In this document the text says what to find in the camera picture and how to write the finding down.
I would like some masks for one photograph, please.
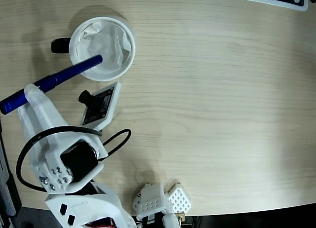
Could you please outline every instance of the black cable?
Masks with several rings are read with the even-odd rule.
[[[29,182],[25,181],[22,177],[22,163],[24,161],[25,156],[27,155],[27,153],[30,151],[30,149],[32,148],[32,146],[34,146],[38,141],[40,141],[41,139],[56,134],[56,133],[64,133],[64,132],[77,132],[77,133],[89,133],[89,134],[93,134],[93,135],[97,135],[97,136],[102,136],[102,133],[99,131],[96,131],[94,129],[91,128],[84,128],[84,127],[76,127],[76,126],[60,126],[60,127],[54,127],[54,128],[49,128],[45,131],[42,131],[40,133],[38,133],[37,135],[35,135],[34,137],[32,137],[23,147],[23,149],[21,150],[21,153],[18,157],[18,160],[16,162],[16,176],[18,178],[18,180],[25,185],[26,187],[29,187],[33,190],[37,190],[37,191],[42,191],[42,192],[46,192],[46,190],[43,187],[39,187],[36,185],[32,185]],[[130,138],[131,136],[131,130],[130,129],[124,129],[122,131],[120,131],[119,133],[113,135],[110,139],[108,139],[103,145],[106,145],[108,142],[110,142],[111,140],[113,140],[114,138],[116,138],[117,136],[119,136],[122,133],[128,132],[127,137],[123,140],[123,142],[121,142],[118,146],[116,146],[112,151],[109,152],[109,156],[112,155],[113,153],[115,153],[118,149],[120,149]]]
[[[99,159],[99,161],[102,161],[106,158],[109,158],[109,156],[113,155],[117,150],[119,150],[121,147],[124,146],[125,143],[127,143],[127,141],[129,140],[130,136],[132,136],[132,131],[129,128],[123,129],[120,132],[114,134],[112,137],[110,137],[108,140],[106,140],[103,145],[105,146],[106,144],[108,144],[110,141],[112,141],[113,139],[117,138],[119,135],[123,134],[123,133],[127,133],[126,138],[120,143],[118,144],[115,148],[113,148],[109,153],[108,156],[102,159]]]

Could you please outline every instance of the blue marker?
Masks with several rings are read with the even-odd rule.
[[[45,93],[55,88],[59,84],[67,81],[68,79],[71,79],[72,77],[81,74],[82,72],[91,69],[98,64],[101,64],[102,61],[102,56],[96,55],[76,65],[70,66],[58,73],[48,75],[41,80],[34,82],[34,85],[38,86],[40,90]],[[27,103],[27,100],[24,95],[24,90],[21,89],[15,92],[13,95],[8,96],[4,100],[0,101],[0,111],[2,114],[8,114],[25,103]]]

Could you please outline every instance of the screw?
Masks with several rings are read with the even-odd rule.
[[[68,175],[72,176],[73,174],[71,173],[70,169],[67,169]]]
[[[50,184],[49,187],[50,187],[50,189],[53,190],[53,191],[56,190],[56,188],[55,188],[55,186],[54,186],[53,184]]]
[[[39,180],[42,182],[42,184],[47,185],[48,181],[49,181],[49,178],[40,176]]]

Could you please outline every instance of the cup handle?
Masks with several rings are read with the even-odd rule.
[[[58,38],[50,44],[51,52],[55,54],[69,54],[70,38]]]

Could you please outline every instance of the wood grain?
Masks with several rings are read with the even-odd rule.
[[[50,52],[53,39],[90,17],[121,15],[135,29],[137,54],[119,78],[103,139],[123,128],[133,134],[96,181],[128,211],[143,183],[159,181],[184,185],[189,215],[313,203],[315,12],[315,5],[298,12],[243,0],[0,0],[0,97],[71,64]],[[77,76],[48,96],[79,125],[81,91],[108,84]],[[15,174],[25,144],[17,111],[1,122]],[[23,175],[36,183],[27,163]],[[16,182],[24,206],[46,209],[47,194]]]

